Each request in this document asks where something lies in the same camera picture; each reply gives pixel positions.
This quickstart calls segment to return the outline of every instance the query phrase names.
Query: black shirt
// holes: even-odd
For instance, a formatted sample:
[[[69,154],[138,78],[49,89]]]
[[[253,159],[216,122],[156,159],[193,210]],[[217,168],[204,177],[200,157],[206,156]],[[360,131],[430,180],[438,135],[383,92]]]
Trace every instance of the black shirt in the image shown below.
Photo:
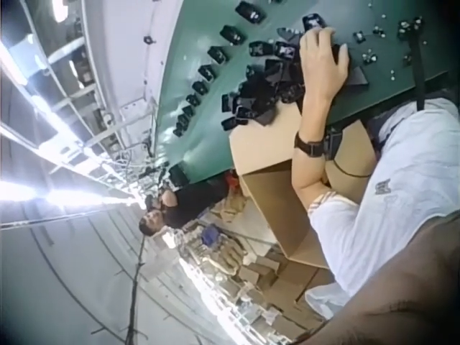
[[[182,228],[208,207],[227,197],[228,192],[228,184],[220,175],[175,191],[178,204],[174,207],[163,206],[166,225],[174,229]]]

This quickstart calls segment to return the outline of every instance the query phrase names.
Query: blue object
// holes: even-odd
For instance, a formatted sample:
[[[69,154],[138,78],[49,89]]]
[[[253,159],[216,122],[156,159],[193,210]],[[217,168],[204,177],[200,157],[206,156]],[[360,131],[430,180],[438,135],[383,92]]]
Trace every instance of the blue object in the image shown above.
[[[204,228],[201,232],[201,241],[205,246],[212,248],[214,244],[219,241],[220,236],[221,232],[219,228],[214,224],[211,224]]]

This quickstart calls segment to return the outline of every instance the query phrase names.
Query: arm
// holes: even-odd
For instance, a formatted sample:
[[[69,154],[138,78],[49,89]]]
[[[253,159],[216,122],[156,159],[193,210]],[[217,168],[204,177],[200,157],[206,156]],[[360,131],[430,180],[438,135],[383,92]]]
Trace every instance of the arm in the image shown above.
[[[299,137],[304,142],[323,139],[332,100],[348,76],[348,50],[346,45],[341,47],[336,63],[331,49],[333,33],[331,28],[312,29],[300,41],[306,94]],[[294,152],[292,184],[307,210],[320,196],[331,191],[321,181],[325,163],[324,157],[309,157],[299,149]]]

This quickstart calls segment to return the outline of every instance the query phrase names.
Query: logo on shirt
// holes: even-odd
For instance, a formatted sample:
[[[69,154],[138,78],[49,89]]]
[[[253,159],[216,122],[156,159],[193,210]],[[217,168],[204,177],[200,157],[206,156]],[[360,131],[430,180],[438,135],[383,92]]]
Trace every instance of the logo on shirt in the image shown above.
[[[375,195],[376,196],[381,196],[384,194],[390,194],[391,193],[391,188],[389,187],[390,184],[390,179],[378,182],[378,184],[375,185]]]

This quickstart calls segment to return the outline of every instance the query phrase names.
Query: green table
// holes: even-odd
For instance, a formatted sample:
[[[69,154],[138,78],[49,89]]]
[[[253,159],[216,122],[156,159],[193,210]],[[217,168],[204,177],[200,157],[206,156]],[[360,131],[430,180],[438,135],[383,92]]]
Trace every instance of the green table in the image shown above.
[[[396,38],[397,23],[423,16],[425,32],[422,40],[425,76],[431,78],[456,66],[459,59],[450,51],[451,38],[446,27],[432,9],[431,0],[284,0],[281,4],[255,4],[267,14],[260,25],[252,25],[235,11],[238,1],[185,0],[178,19],[167,59],[158,111],[157,149],[166,152],[171,165],[179,163],[192,182],[215,175],[233,166],[228,133],[221,121],[228,114],[221,113],[221,95],[235,90],[244,80],[247,65],[262,63],[249,56],[248,44],[254,40],[278,40],[278,27],[303,29],[301,18],[319,13],[336,28],[336,41],[348,42],[354,63],[361,64],[362,54],[372,50],[378,62],[364,67],[369,80],[368,90],[353,96],[339,96],[331,110],[329,122],[340,121],[362,109],[413,87],[411,68],[403,67],[408,45]],[[234,25],[246,36],[244,45],[230,47],[220,37],[225,25]],[[383,28],[386,38],[372,34],[375,25]],[[363,31],[367,41],[358,45],[353,32]],[[180,109],[187,105],[185,97],[192,93],[191,84],[200,79],[197,69],[210,63],[206,52],[212,45],[226,46],[230,61],[215,65],[218,78],[209,85],[209,93],[201,97],[187,132],[176,138],[170,135]]]

